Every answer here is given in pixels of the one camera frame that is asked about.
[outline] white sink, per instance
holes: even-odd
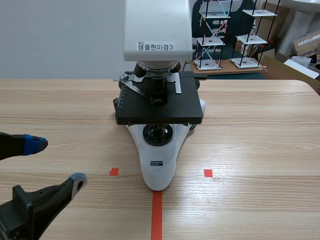
[[[281,5],[302,12],[320,13],[320,0],[281,0]]]
[[[281,0],[281,5],[291,11],[283,27],[286,35],[278,51],[289,56],[295,53],[293,42],[307,33],[315,14],[320,13],[320,0]]]

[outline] wooden table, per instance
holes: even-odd
[[[320,97],[295,80],[208,80],[199,94],[207,110],[163,192],[163,239],[319,240]],[[0,130],[49,140],[42,153],[0,162],[0,203],[18,184],[89,178],[43,240],[150,239],[153,193],[116,125],[118,95],[110,80],[0,80]]]

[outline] label sticker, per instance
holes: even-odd
[[[152,167],[162,167],[164,165],[163,161],[151,161]]]
[[[306,39],[306,40],[304,40],[304,41],[298,42],[298,46],[300,47],[301,45],[307,44],[307,43],[309,43],[309,42],[311,42],[311,41],[313,41],[313,40],[316,40],[316,39],[318,39],[318,38],[320,38],[320,34],[319,34],[319,35],[316,35],[316,36],[313,36],[313,37],[310,37],[310,38],[308,38],[308,39]]]
[[[137,52],[175,52],[175,41],[136,41]]]

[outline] white shelf model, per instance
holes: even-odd
[[[232,2],[233,0],[203,1],[200,7],[199,13],[202,15],[202,17],[206,19],[230,18],[230,10],[232,7]]]
[[[202,1],[199,10],[201,15],[199,29],[203,30],[203,34],[197,37],[194,61],[199,71],[220,70],[222,68],[221,58],[223,55],[223,46],[226,45],[225,36],[228,28],[228,21],[226,19],[230,18],[233,1],[238,0]],[[213,28],[212,24],[219,25],[219,28]]]
[[[256,9],[256,10],[242,10],[244,13],[250,15],[251,17],[274,17],[278,16],[277,14],[270,12],[264,9]]]
[[[231,59],[234,65],[236,65],[239,69],[253,69],[261,67],[257,61],[251,57],[244,57],[244,58],[233,58]]]
[[[220,64],[212,59],[202,60],[202,62],[201,62],[201,60],[195,60],[194,63],[199,71],[220,70],[221,69],[221,67],[219,66]]]
[[[198,37],[197,41],[202,47],[225,45],[224,42],[219,37],[205,37],[205,38]]]
[[[247,35],[237,36],[236,38],[239,39],[241,42],[243,42],[246,45],[267,44],[268,43],[267,41],[263,40],[261,37],[256,36],[256,35],[251,35],[248,38],[248,34],[247,34]]]
[[[200,12],[201,16],[206,19],[229,19],[230,16],[227,16],[224,12],[208,12],[207,16],[205,12]]]
[[[237,36],[236,37],[237,40],[239,40],[239,41],[241,41],[243,43],[242,44],[242,57],[233,58],[234,53],[235,53],[235,49],[234,49],[233,50],[233,54],[232,54],[232,58],[230,60],[238,69],[251,69],[251,68],[259,68],[259,67],[261,67],[260,61],[262,59],[262,55],[263,55],[264,50],[266,48],[265,47],[263,48],[263,51],[262,51],[262,54],[261,54],[261,57],[260,57],[259,61],[256,61],[255,59],[250,57],[251,53],[249,54],[249,56],[247,56],[247,54],[248,54],[247,47],[248,47],[248,45],[258,45],[258,44],[267,44],[268,43],[269,39],[264,40],[261,37],[257,36],[257,33],[259,32],[261,19],[263,17],[273,17],[272,25],[271,25],[271,28],[270,28],[269,34],[268,34],[268,36],[270,36],[273,24],[275,22],[275,17],[277,16],[278,7],[280,5],[280,0],[278,0],[278,5],[276,7],[275,12],[270,12],[270,11],[265,9],[268,0],[266,0],[263,9],[255,9],[256,5],[257,5],[257,1],[258,0],[255,0],[253,9],[251,9],[251,10],[250,9],[242,10],[242,18],[241,19],[243,19],[244,14],[247,14],[247,15],[251,16],[252,17],[252,25],[254,25],[255,18],[257,18],[257,17],[261,17],[261,18],[260,18],[258,27],[257,27],[255,32],[253,31],[254,26],[252,26],[249,34],[241,35],[241,36]]]

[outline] white wall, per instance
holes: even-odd
[[[132,71],[135,63],[123,61],[124,2],[0,0],[0,78],[109,79]]]

